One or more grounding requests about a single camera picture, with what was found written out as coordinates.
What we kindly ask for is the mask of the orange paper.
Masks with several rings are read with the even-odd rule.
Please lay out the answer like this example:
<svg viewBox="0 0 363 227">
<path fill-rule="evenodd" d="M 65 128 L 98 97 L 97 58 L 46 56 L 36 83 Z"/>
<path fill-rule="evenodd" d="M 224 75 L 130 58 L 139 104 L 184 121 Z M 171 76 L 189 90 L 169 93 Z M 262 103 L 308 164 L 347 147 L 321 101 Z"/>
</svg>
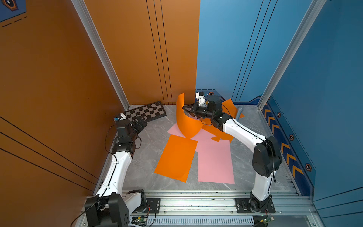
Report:
<svg viewBox="0 0 363 227">
<path fill-rule="evenodd" d="M 171 135 L 161 155 L 155 173 L 186 182 L 198 142 Z"/>
<path fill-rule="evenodd" d="M 176 120 L 181 133 L 187 139 L 193 138 L 203 127 L 203 123 L 199 120 L 190 118 L 184 113 L 184 93 L 180 94 L 176 102 Z"/>
<path fill-rule="evenodd" d="M 244 115 L 242 113 L 239 116 L 237 116 L 239 109 L 234 105 L 234 103 L 232 102 L 231 99 L 228 99 L 228 100 L 222 102 L 222 105 L 224 105 L 224 107 L 222 107 L 223 113 L 229 114 L 229 112 L 230 112 L 230 115 L 232 117 L 234 117 L 236 120 L 239 120 L 240 118 L 244 118 Z M 222 132 L 218 128 L 215 128 L 214 126 L 212 126 L 210 119 L 201 118 L 201 121 L 204 124 L 202 129 L 204 129 L 214 135 L 214 137 L 211 138 L 212 140 L 215 140 L 217 142 L 219 142 L 220 140 L 229 140 L 230 142 L 232 142 L 232 140 L 233 140 L 232 136 L 225 132 Z"/>
</svg>

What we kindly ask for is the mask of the orange paper front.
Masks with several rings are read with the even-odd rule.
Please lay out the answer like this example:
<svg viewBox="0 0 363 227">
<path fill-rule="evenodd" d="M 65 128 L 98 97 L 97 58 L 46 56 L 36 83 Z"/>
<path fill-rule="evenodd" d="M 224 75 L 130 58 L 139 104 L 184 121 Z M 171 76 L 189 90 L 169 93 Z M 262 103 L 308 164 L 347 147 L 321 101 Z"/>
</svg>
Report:
<svg viewBox="0 0 363 227">
<path fill-rule="evenodd" d="M 186 182 L 198 142 L 171 135 L 161 155 L 155 173 Z"/>
</svg>

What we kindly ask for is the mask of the pink paper top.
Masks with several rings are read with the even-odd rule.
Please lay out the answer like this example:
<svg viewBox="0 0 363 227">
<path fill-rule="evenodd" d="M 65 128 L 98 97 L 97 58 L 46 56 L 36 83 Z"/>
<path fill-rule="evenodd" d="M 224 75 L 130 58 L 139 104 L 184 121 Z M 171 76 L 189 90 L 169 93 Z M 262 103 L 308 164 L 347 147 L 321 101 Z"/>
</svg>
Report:
<svg viewBox="0 0 363 227">
<path fill-rule="evenodd" d="M 199 182 L 235 184 L 230 141 L 199 141 L 196 151 Z"/>
</svg>

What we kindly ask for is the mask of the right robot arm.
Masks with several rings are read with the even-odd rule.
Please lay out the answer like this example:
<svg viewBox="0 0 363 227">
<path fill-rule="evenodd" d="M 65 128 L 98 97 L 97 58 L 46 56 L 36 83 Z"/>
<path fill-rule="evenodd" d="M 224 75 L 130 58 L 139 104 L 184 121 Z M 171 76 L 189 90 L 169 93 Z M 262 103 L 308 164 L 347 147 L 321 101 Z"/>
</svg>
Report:
<svg viewBox="0 0 363 227">
<path fill-rule="evenodd" d="M 235 201 L 237 211 L 275 212 L 270 190 L 272 184 L 276 182 L 276 172 L 283 162 L 277 139 L 274 136 L 263 136 L 239 123 L 218 96 L 205 97 L 203 92 L 198 92 L 196 99 L 195 103 L 183 106 L 183 110 L 198 120 L 209 119 L 211 126 L 233 136 L 253 153 L 251 165 L 256 173 L 254 187 L 248 200 Z"/>
</svg>

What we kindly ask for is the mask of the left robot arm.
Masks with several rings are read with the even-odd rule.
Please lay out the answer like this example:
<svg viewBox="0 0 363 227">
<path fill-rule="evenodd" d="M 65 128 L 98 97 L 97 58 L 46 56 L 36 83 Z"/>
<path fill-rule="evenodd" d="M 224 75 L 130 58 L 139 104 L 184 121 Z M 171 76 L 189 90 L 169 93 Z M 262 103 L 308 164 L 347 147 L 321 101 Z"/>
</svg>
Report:
<svg viewBox="0 0 363 227">
<path fill-rule="evenodd" d="M 120 114 L 114 119 L 117 137 L 113 141 L 112 162 L 94 197 L 86 200 L 84 209 L 90 227 L 127 227 L 133 212 L 148 212 L 149 205 L 142 189 L 127 192 L 122 196 L 127 169 L 137 150 L 135 141 L 147 126 L 147 122 L 136 117 L 134 121 Z"/>
</svg>

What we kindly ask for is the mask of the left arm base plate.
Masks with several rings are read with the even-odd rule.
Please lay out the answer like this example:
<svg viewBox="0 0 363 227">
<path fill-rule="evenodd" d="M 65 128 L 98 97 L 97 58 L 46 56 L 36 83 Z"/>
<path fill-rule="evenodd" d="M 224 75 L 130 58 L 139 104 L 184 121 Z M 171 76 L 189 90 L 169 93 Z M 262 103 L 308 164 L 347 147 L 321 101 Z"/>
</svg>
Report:
<svg viewBox="0 0 363 227">
<path fill-rule="evenodd" d="M 137 207 L 132 214 L 158 214 L 160 212 L 161 207 L 161 199 L 160 198 L 146 198 L 147 202 L 145 204 L 141 204 Z"/>
</svg>

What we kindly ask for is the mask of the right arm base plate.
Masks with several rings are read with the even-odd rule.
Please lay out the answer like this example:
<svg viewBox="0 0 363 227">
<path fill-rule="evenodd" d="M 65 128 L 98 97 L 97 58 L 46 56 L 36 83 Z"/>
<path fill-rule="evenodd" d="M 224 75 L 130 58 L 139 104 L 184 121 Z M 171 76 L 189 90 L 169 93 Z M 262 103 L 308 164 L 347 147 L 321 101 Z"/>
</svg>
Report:
<svg viewBox="0 0 363 227">
<path fill-rule="evenodd" d="M 276 213 L 275 206 L 271 198 L 259 201 L 256 198 L 235 198 L 237 213 Z"/>
</svg>

